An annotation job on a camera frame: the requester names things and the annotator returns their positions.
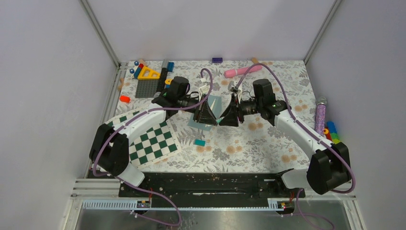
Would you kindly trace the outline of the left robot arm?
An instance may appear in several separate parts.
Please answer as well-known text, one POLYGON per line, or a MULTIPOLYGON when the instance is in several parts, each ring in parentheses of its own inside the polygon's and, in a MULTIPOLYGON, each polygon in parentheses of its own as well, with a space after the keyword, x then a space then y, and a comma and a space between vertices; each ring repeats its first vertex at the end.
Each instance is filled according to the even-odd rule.
POLYGON ((148 192, 145 175, 129 161, 129 145, 150 128, 161 124, 179 110, 196 113, 203 108, 213 88, 213 77, 206 84, 209 88, 202 99, 193 99, 188 94, 189 82, 184 77, 174 77, 168 88, 156 96, 147 109, 138 112, 117 127, 102 124, 97 129, 89 158, 94 166, 99 165, 110 174, 130 185, 137 197, 148 192))

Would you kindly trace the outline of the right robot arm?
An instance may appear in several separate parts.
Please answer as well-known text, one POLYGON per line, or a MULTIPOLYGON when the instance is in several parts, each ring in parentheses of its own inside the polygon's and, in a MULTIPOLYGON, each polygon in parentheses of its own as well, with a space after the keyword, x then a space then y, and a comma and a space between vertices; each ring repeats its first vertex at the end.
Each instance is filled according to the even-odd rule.
POLYGON ((253 82, 254 97, 242 100, 242 91, 233 82, 228 86, 231 100, 220 116, 220 126, 237 127, 248 115, 259 114, 272 126, 290 137, 307 155, 307 169, 289 169, 278 174, 275 193, 287 197, 294 188, 311 188, 323 195, 352 179, 348 147, 315 132, 293 113, 284 100, 277 100, 268 79, 253 82))

